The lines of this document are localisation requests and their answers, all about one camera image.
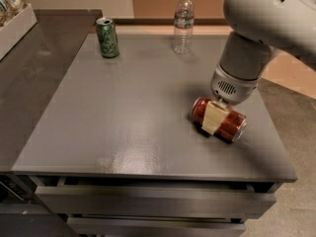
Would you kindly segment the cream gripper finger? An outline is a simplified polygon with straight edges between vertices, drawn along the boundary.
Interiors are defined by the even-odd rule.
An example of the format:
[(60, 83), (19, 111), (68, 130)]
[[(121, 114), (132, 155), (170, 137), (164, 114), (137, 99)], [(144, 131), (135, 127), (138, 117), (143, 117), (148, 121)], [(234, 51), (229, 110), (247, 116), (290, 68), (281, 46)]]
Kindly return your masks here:
[(230, 112), (231, 109), (228, 105), (209, 101), (206, 104), (201, 128), (207, 133), (214, 135)]

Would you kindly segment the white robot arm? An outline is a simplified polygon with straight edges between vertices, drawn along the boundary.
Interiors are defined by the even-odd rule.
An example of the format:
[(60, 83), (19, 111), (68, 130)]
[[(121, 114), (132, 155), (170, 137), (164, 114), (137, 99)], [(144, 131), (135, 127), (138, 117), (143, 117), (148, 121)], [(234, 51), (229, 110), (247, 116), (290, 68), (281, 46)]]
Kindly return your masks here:
[(283, 50), (316, 70), (316, 0), (224, 0), (232, 29), (210, 82), (202, 128), (214, 134)]

